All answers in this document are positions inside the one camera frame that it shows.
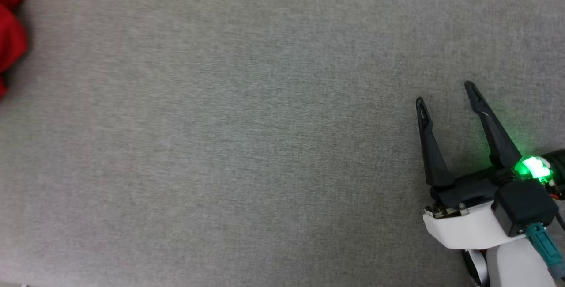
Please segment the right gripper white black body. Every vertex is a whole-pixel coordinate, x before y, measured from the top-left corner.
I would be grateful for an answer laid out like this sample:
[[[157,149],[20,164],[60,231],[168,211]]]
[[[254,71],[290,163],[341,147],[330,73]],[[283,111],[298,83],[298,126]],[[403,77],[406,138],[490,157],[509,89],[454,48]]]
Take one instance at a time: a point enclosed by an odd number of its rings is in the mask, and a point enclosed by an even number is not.
[[[549,226],[564,200],[564,150],[532,156],[515,168],[490,167],[431,188],[426,230],[449,249],[489,249],[522,237],[534,224]]]

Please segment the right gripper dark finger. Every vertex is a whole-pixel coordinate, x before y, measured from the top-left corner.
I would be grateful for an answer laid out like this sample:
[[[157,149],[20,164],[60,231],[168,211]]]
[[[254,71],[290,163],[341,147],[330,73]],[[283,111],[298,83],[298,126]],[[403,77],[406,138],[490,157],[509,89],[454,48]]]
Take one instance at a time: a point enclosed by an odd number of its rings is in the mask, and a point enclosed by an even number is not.
[[[522,159],[521,153],[476,84],[470,80],[466,80],[464,87],[470,106],[473,112],[479,116],[482,123],[490,150],[490,162],[499,169],[514,168]]]
[[[433,121],[422,97],[416,100],[416,117],[420,135],[422,160],[426,184],[446,188],[455,183],[453,174],[448,170],[439,146],[433,134]]]

